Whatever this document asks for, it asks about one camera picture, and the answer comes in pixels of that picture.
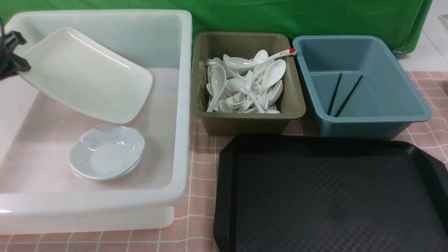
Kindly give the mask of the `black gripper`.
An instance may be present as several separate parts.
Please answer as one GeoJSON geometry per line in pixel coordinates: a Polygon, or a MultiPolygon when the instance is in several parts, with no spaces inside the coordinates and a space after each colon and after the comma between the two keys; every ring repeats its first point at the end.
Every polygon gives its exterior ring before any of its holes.
{"type": "Polygon", "coordinates": [[[6,33],[2,19],[0,28],[0,80],[16,76],[19,72],[31,70],[32,67],[27,60],[14,53],[16,47],[25,45],[27,40],[18,31],[11,30],[6,33]]]}

